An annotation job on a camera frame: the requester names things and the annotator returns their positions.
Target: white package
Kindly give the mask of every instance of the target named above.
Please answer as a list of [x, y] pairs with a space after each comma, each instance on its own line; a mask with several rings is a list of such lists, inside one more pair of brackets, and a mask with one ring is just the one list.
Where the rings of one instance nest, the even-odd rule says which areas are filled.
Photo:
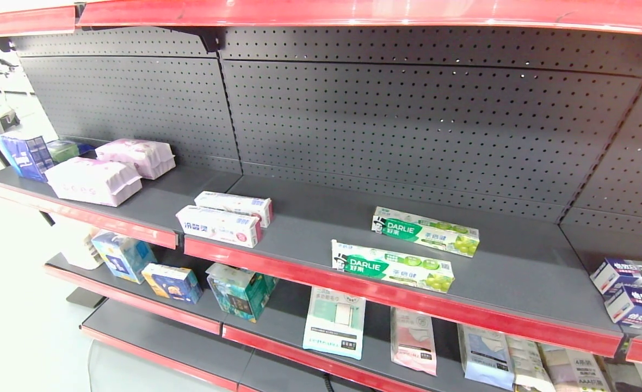
[[195, 198], [195, 205], [257, 216], [261, 219], [262, 228], [267, 228], [273, 218], [273, 203], [271, 199], [247, 198], [238, 194], [204, 191]]
[[45, 171], [45, 177], [60, 199], [114, 207], [142, 189], [134, 167], [81, 157], [51, 167]]
[[134, 164], [140, 176], [157, 179], [176, 167], [169, 143], [148, 140], [118, 139], [96, 149], [99, 161]]
[[515, 384], [528, 390], [533, 388], [539, 392], [555, 392], [555, 387], [546, 373], [536, 343], [509, 335], [505, 338], [514, 365]]
[[198, 206], [185, 206], [176, 218], [183, 232], [192, 236], [214, 239], [253, 248], [262, 238], [261, 220], [256, 216], [239, 215]]

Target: white toothpaste box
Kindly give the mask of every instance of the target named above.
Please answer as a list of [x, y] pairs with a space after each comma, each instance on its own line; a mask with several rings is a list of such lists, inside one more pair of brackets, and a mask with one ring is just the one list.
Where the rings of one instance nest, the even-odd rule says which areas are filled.
[[253, 248], [261, 241], [261, 220], [255, 216], [185, 206], [176, 214], [185, 234]]
[[375, 209], [372, 231], [468, 258], [480, 243], [477, 229], [384, 207]]
[[391, 362], [437, 375], [432, 317], [391, 308]]
[[195, 198], [195, 205], [257, 216], [261, 219], [262, 228], [267, 228], [270, 221], [273, 220], [273, 201], [271, 199], [247, 198], [237, 194], [204, 191]]

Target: darlie toothpaste box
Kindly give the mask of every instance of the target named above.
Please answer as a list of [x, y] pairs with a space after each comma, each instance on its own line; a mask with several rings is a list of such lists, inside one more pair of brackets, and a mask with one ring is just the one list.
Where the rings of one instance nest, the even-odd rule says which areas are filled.
[[606, 258], [590, 278], [606, 299], [622, 286], [642, 289], [642, 261]]
[[473, 257], [480, 243], [477, 229], [383, 207], [374, 211], [372, 230], [468, 258]]

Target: perforated back panel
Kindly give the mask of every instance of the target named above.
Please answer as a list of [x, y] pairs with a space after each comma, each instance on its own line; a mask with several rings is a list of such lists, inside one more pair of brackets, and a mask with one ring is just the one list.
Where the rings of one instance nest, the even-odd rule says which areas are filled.
[[642, 35], [508, 27], [234, 27], [223, 59], [441, 64], [642, 75]]

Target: gray shelf surface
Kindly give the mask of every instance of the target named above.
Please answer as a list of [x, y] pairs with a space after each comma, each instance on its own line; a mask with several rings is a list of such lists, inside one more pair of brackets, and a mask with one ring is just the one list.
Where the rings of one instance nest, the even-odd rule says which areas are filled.
[[[575, 251], [552, 223], [258, 176], [242, 177], [229, 193], [272, 198], [274, 209], [274, 220], [256, 248], [231, 248], [329, 271], [333, 238], [448, 260], [455, 274], [446, 295], [452, 300], [621, 336]], [[476, 228], [478, 250], [466, 258], [375, 234], [370, 227], [376, 206]]]
[[143, 179], [142, 189], [117, 207], [58, 199], [48, 184], [21, 178], [12, 167], [0, 170], [0, 185], [105, 216], [179, 233], [182, 229], [175, 214], [181, 208], [194, 204], [195, 196], [202, 191], [226, 192], [239, 177], [239, 174], [225, 171], [177, 166], [159, 179]]
[[[251, 323], [243, 318], [227, 315], [224, 318], [224, 325], [302, 350], [301, 343], [304, 339], [304, 325], [310, 295], [310, 286], [280, 280], [258, 322]], [[437, 358], [437, 377], [391, 362], [389, 310], [390, 308], [386, 305], [367, 301], [361, 360], [316, 351], [313, 353], [425, 390], [438, 392], [496, 392], [500, 390], [464, 378], [464, 371], [459, 360], [456, 324], [439, 318], [433, 318], [435, 344], [440, 355]]]

